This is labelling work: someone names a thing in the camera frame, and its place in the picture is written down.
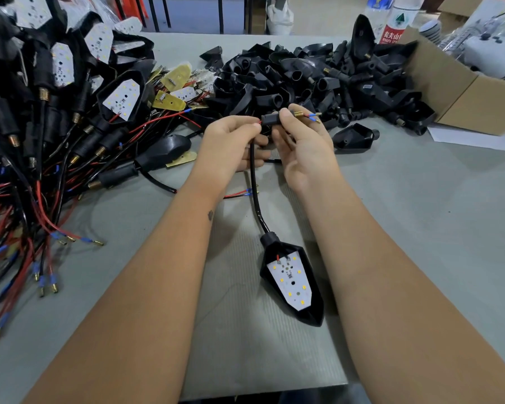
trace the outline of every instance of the person's left arm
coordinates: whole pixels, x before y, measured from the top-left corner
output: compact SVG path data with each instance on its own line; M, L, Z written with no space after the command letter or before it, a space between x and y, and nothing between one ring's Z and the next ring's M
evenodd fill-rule
M249 142L267 143L260 130L258 119L246 116L207 128L195 166L161 221L25 403L178 401L215 207L236 169L247 167Z

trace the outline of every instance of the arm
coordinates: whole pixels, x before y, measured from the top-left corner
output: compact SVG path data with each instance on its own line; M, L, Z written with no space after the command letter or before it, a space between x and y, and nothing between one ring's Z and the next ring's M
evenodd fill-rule
M255 122L231 116L208 127L195 167L161 221L26 403L178 401L213 213L235 170L247 166L245 147L261 130Z
M274 140L285 176L310 219L372 403L505 403L505 363L366 210L323 126L283 114L281 122Z

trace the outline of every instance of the person's right hand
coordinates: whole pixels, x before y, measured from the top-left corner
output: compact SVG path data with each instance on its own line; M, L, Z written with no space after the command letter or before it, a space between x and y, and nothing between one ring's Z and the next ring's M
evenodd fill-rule
M292 103L293 111L311 112ZM303 194L325 180L340 176L333 151L333 141L322 123L307 117L294 117L286 108L281 109L282 125L274 126L272 138L283 162L284 176L291 189Z

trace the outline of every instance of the plastic bottle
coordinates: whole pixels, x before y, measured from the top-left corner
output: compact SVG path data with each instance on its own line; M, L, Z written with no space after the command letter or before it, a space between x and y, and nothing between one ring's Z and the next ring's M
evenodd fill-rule
M392 7L393 1L394 0L368 0L367 2L367 7L364 9L363 13L370 21L376 40L379 40L384 32L385 23L387 22L387 17L389 16L389 10Z
M396 43L421 9L424 0L395 0L380 43Z

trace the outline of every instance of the person's right arm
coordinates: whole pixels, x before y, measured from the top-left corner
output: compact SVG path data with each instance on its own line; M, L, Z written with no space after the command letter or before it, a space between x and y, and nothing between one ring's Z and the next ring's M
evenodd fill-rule
M273 139L285 177L309 217L372 403L505 404L505 363L370 215L325 128L286 110L281 122Z

